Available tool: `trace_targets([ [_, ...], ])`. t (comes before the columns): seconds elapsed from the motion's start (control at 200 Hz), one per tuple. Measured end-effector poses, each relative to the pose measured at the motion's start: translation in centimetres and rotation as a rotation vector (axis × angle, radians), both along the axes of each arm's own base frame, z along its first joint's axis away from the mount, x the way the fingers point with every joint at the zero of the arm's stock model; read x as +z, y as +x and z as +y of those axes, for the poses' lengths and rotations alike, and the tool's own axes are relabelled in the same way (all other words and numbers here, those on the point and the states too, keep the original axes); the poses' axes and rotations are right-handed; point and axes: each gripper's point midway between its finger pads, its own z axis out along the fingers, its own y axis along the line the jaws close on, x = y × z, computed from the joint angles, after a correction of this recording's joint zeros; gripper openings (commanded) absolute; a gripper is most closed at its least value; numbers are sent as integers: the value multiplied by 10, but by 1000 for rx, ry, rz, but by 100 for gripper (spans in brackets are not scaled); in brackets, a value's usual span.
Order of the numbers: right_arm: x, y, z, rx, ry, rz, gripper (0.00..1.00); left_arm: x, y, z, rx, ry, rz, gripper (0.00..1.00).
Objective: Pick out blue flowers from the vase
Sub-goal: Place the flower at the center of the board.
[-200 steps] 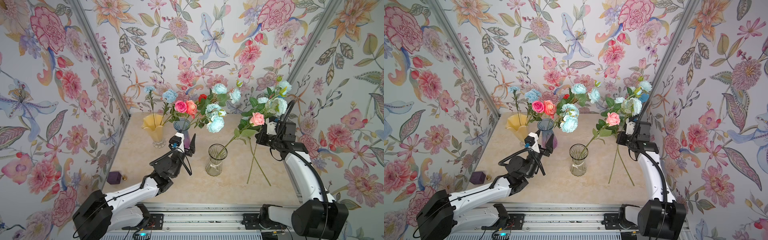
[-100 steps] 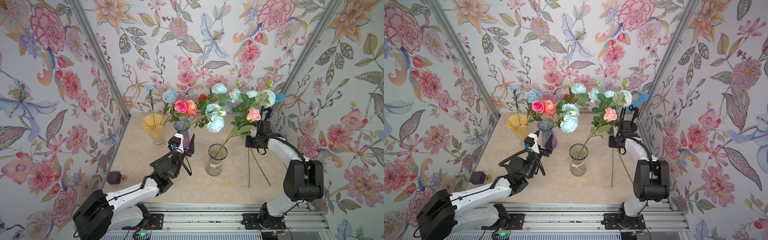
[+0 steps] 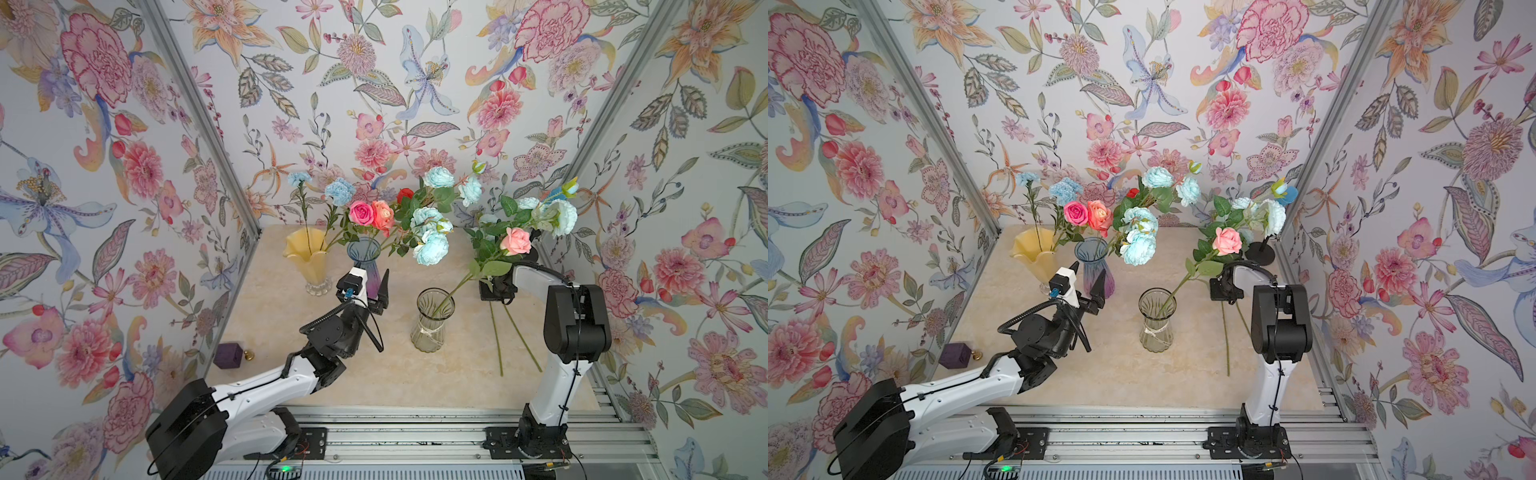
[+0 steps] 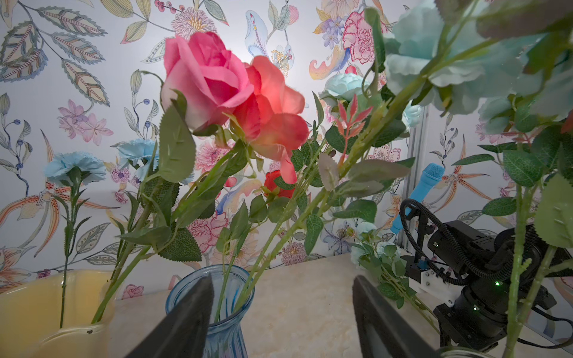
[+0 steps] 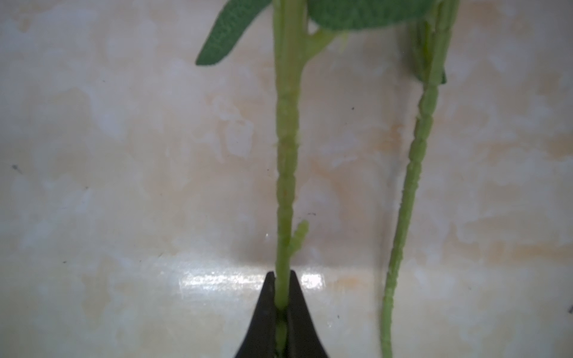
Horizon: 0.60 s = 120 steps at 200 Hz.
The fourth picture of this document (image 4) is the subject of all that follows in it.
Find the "clear glass vase with twine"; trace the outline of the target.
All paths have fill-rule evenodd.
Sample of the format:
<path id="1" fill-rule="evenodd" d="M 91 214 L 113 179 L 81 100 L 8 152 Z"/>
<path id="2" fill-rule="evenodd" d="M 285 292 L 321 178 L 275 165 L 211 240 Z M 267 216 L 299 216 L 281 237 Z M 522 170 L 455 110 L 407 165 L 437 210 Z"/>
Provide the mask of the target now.
<path id="1" fill-rule="evenodd" d="M 463 347 L 443 347 L 437 351 L 440 358 L 493 358 L 483 352 Z"/>

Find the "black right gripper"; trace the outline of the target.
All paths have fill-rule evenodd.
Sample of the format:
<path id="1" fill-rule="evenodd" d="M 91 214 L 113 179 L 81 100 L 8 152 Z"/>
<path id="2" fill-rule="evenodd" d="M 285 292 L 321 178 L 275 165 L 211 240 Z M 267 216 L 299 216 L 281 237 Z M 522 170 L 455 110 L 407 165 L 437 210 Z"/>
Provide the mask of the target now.
<path id="1" fill-rule="evenodd" d="M 452 271 L 461 292 L 452 305 L 434 309 L 440 344 L 490 351 L 507 335 L 515 231 L 491 237 L 461 221 L 446 222 L 429 239 L 429 249 Z"/>

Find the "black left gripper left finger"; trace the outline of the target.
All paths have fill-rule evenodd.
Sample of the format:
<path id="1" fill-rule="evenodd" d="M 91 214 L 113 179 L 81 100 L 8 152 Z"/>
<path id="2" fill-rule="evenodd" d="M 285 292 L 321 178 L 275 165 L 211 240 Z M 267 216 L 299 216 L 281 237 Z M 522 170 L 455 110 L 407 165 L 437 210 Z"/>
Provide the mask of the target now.
<path id="1" fill-rule="evenodd" d="M 202 357 L 214 289 L 210 275 L 201 278 L 129 357 Z"/>

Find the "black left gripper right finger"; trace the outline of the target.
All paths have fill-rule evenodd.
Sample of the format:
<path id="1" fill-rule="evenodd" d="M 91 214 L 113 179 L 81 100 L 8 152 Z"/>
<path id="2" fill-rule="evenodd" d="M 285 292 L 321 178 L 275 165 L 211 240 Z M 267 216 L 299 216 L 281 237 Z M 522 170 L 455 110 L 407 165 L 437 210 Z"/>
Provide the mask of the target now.
<path id="1" fill-rule="evenodd" d="M 352 300 L 364 358 L 440 356 L 392 308 L 366 277 L 358 275 L 354 279 Z"/>

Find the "light blue peony spray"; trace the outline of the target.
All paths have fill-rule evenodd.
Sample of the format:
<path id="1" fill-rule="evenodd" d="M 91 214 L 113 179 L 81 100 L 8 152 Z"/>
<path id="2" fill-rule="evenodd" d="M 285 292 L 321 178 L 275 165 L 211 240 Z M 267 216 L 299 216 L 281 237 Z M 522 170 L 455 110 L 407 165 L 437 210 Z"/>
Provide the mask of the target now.
<path id="1" fill-rule="evenodd" d="M 489 110 L 485 127 L 494 134 L 535 137 L 557 123 L 572 130 L 570 1 L 425 1 L 390 34 L 375 34 L 374 45 L 392 100 L 343 151 L 340 177 L 359 167 L 408 105 L 453 115 Z"/>

